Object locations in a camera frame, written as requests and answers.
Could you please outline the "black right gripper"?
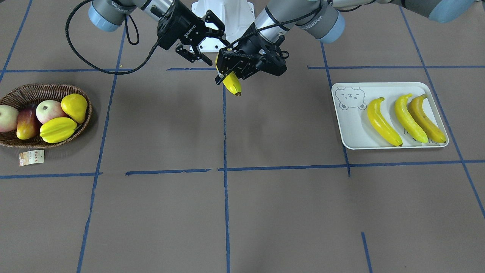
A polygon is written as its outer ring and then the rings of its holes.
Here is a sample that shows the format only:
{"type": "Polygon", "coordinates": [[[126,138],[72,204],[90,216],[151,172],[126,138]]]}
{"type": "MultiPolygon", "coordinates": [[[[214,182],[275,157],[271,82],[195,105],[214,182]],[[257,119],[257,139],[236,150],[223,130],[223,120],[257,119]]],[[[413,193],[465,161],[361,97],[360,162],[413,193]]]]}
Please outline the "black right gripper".
{"type": "Polygon", "coordinates": [[[206,11],[203,20],[182,2],[173,0],[168,11],[158,22],[156,45],[169,50],[179,40],[181,44],[177,44],[175,47],[177,54],[191,63],[203,61],[212,66],[213,61],[198,49],[190,52],[184,48],[184,45],[197,47],[206,38],[219,40],[223,44],[220,48],[229,45],[229,41],[226,39],[225,24],[212,10],[206,11]],[[208,27],[207,23],[213,24],[216,28],[208,27]]]}

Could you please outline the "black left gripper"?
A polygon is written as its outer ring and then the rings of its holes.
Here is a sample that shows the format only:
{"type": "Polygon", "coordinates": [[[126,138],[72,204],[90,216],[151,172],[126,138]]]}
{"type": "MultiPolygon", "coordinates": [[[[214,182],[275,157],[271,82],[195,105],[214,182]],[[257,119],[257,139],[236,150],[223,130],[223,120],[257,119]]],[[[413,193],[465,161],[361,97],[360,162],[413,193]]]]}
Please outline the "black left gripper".
{"type": "MultiPolygon", "coordinates": [[[[285,39],[277,35],[277,41],[268,42],[261,33],[254,33],[239,41],[233,50],[220,49],[218,67],[223,72],[234,72],[238,79],[247,79],[259,71],[281,76],[289,58],[289,52],[280,48],[285,39]]],[[[221,84],[224,78],[216,76],[215,83],[221,84]]]]}

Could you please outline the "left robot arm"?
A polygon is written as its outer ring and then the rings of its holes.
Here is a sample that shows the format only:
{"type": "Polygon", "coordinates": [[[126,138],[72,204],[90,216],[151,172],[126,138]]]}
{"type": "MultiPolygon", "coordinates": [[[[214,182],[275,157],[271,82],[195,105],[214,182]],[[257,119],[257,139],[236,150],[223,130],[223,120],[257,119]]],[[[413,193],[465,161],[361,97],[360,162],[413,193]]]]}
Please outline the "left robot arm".
{"type": "Polygon", "coordinates": [[[217,84],[256,73],[281,76],[288,53],[281,47],[294,29],[322,44],[344,34],[346,19],[360,10],[402,8],[434,23],[448,23],[468,11],[473,0],[270,0],[246,31],[218,52],[217,84]]]}

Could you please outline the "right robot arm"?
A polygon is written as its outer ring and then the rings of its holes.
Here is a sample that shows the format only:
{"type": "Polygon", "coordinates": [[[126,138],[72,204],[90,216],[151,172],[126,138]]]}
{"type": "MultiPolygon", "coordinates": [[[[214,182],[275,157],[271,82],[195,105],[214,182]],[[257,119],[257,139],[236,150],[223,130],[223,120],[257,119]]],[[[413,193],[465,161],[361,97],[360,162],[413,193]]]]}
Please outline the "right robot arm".
{"type": "Polygon", "coordinates": [[[229,45],[224,23],[212,11],[198,17],[179,0],[94,0],[88,16],[97,28],[113,32],[137,8],[158,22],[157,45],[169,50],[180,41],[175,51],[190,62],[202,60],[209,66],[213,64],[199,50],[205,38],[218,38],[229,45]]]}

